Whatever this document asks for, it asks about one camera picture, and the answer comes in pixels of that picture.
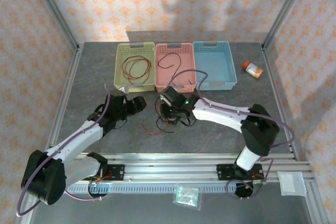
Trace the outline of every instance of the black mount plate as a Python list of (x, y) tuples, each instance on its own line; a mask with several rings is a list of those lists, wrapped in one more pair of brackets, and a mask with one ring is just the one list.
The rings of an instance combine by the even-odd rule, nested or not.
[(263, 167), (261, 164), (254, 164), (251, 170), (245, 172), (241, 176), (237, 175), (234, 170), (234, 164), (218, 164), (217, 165), (217, 175), (218, 180), (231, 180), (231, 179), (240, 179), (240, 180), (254, 180), (254, 179), (262, 179), (262, 177), (256, 176), (253, 177), (253, 173), (255, 175), (264, 176)]
[(104, 181), (122, 181), (124, 179), (125, 165), (107, 165), (107, 167), (107, 174), (111, 172), (112, 176), (104, 179)]

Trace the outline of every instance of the patterned wallpaper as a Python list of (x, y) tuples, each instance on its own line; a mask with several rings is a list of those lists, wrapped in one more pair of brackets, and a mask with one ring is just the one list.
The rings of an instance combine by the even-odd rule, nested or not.
[(285, 0), (55, 0), (85, 41), (262, 42)]
[(73, 52), (44, 0), (0, 6), (0, 222), (13, 223), (28, 157), (45, 147)]
[(268, 57), (300, 156), (336, 223), (336, 0), (297, 0)]

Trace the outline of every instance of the robotic arm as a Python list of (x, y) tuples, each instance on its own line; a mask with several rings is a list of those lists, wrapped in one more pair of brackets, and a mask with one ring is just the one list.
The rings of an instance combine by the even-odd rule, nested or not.
[(222, 124), (242, 133), (246, 146), (235, 162), (235, 170), (238, 173), (251, 170), (260, 157), (267, 156), (279, 133), (279, 126), (271, 120), (239, 113), (269, 116), (261, 105), (255, 104), (252, 108), (239, 108), (212, 102), (208, 99), (200, 99), (197, 95), (192, 95), (187, 99), (172, 87), (165, 88), (160, 98), (164, 102), (160, 105), (160, 114), (172, 124), (176, 124), (179, 119), (195, 118)]
[[(63, 142), (44, 153), (34, 151), (29, 157), (21, 188), (24, 188), (37, 167), (52, 155), (53, 157), (38, 171), (27, 189), (28, 193), (48, 205), (54, 204), (71, 184), (94, 175), (105, 176), (108, 172), (107, 159), (99, 154), (90, 153), (80, 161), (74, 159), (92, 143), (115, 129), (117, 121), (125, 121), (128, 116), (135, 115), (146, 107), (144, 97), (136, 97), (129, 101), (121, 93), (113, 91), (110, 102), (107, 104), (106, 98), (105, 103), (99, 105), (84, 124)], [(100, 110), (104, 111), (105, 108), (106, 112), (102, 115)], [(92, 126), (99, 118), (101, 118), (99, 122)]]
[[(117, 121), (125, 121), (128, 116), (135, 115), (146, 107), (143, 97), (128, 101), (124, 94), (118, 94), (120, 91), (115, 92), (117, 93), (110, 96), (108, 104), (106, 98), (105, 103), (99, 105), (88, 116), (85, 123), (63, 142), (44, 153), (36, 150), (31, 154), (21, 188), (25, 187), (28, 179), (46, 159), (50, 160), (37, 172), (27, 191), (48, 205), (54, 204), (68, 186), (81, 179), (96, 175), (105, 177), (109, 172), (107, 159), (99, 154), (90, 153), (80, 161), (74, 161), (74, 159), (92, 143), (115, 129)], [(246, 146), (238, 155), (233, 172), (229, 172), (238, 178), (244, 178), (244, 175), (254, 167), (260, 157), (268, 155), (279, 132), (279, 127), (275, 122), (246, 114), (269, 116), (261, 105), (255, 104), (252, 108), (238, 108), (201, 99), (196, 95), (187, 99), (172, 87), (164, 89), (160, 98), (163, 101), (160, 105), (160, 114), (173, 125), (180, 119), (194, 118), (222, 124), (243, 134)], [(106, 106), (107, 110), (102, 116), (100, 110), (104, 111)], [(70, 142), (64, 148), (60, 148), (68, 141)]]

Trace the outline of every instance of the gray table surface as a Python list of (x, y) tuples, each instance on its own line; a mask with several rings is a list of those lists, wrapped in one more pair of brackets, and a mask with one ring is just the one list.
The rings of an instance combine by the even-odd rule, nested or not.
[(281, 196), (279, 184), (267, 184), (249, 200), (204, 194), (200, 211), (172, 203), (173, 194), (112, 194), (102, 202), (82, 202), (64, 195), (52, 206), (34, 210), (34, 224), (310, 224), (305, 199)]
[[(80, 57), (72, 85), (69, 101), (58, 136), (61, 142), (86, 120), (94, 109), (103, 103), (106, 91), (104, 83), (113, 86), (115, 56), (118, 42), (88, 42)], [(280, 118), (274, 92), (271, 87), (266, 64), (258, 43), (230, 43), (234, 58), (237, 84), (230, 91), (203, 91), (213, 101), (251, 107), (261, 104), (270, 115)], [(246, 60), (262, 67), (264, 73), (256, 79), (242, 70)], [(174, 134), (150, 135), (142, 128), (158, 132), (155, 126), (154, 101), (156, 91), (130, 93), (129, 99), (138, 95), (145, 97), (147, 107), (141, 113), (128, 119), (127, 124), (113, 130), (85, 152), (97, 153), (239, 153), (245, 146), (243, 136), (237, 131), (212, 122), (197, 121), (193, 127), (182, 124), (170, 126)], [(286, 136), (281, 129), (275, 143), (284, 142)], [(289, 153), (288, 146), (271, 150), (273, 153)]]

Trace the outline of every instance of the enclosure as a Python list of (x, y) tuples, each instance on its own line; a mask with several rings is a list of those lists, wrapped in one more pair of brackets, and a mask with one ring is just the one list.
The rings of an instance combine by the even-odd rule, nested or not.
[[(4, 222), (336, 222), (335, 0), (1, 0), (1, 15)], [(296, 134), (271, 150), (275, 161), (258, 196), (231, 199), (217, 180), (216, 165), (233, 163), (245, 146), (239, 132), (197, 121), (170, 127), (174, 134), (148, 134), (144, 128), (158, 130), (158, 93), (150, 91), (130, 93), (143, 95), (146, 109), (84, 151), (125, 165), (106, 199), (65, 195), (14, 218), (30, 154), (63, 141), (104, 102), (119, 43), (195, 41), (228, 41), (237, 79), (231, 90), (203, 95), (232, 106), (259, 103)], [(242, 70), (247, 60), (263, 68), (259, 79)], [(290, 137), (281, 128), (275, 143)], [(302, 172), (307, 196), (281, 196), (278, 171)], [(204, 188), (201, 211), (172, 203), (177, 183)], [(82, 185), (69, 190), (83, 196)], [(23, 209), (34, 202), (26, 197)]]

